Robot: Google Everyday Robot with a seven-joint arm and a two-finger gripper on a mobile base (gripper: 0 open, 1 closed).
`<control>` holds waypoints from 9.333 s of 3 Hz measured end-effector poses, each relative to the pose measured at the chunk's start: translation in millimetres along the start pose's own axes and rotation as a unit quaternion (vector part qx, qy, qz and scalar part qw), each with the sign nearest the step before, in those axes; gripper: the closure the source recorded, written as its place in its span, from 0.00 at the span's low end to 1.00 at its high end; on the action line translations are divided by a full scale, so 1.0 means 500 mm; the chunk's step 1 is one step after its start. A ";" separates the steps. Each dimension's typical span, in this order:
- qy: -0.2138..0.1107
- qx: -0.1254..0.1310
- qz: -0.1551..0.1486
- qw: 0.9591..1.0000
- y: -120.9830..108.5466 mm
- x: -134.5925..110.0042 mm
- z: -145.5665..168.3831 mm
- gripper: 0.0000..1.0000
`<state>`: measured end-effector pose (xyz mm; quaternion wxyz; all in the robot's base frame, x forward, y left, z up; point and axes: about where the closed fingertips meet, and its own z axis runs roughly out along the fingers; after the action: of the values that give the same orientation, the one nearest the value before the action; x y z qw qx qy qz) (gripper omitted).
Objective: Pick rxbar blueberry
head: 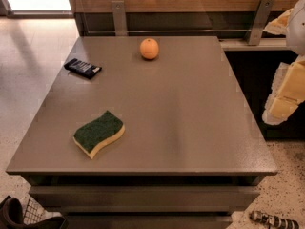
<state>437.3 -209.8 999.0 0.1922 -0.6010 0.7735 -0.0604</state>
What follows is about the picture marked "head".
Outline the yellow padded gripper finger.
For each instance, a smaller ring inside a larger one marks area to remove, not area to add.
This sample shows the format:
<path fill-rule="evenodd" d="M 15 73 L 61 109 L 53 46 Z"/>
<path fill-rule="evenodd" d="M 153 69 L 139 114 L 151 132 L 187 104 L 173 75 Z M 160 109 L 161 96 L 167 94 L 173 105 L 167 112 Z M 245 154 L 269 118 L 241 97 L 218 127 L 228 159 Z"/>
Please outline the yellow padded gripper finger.
<path fill-rule="evenodd" d="M 287 35 L 287 29 L 293 10 L 289 9 L 280 14 L 276 19 L 269 22 L 264 31 L 273 35 Z"/>
<path fill-rule="evenodd" d="M 305 60 L 280 63 L 275 71 L 262 119 L 266 124 L 279 125 L 286 121 L 305 101 Z"/>

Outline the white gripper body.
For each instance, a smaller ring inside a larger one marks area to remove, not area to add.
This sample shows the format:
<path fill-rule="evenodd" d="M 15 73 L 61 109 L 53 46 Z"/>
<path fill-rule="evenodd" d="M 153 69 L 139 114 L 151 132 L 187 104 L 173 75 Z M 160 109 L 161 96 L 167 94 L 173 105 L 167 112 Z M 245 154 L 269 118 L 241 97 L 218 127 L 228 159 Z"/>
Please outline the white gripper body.
<path fill-rule="evenodd" d="M 298 0 L 290 14 L 286 45 L 296 54 L 305 54 L 305 0 Z"/>

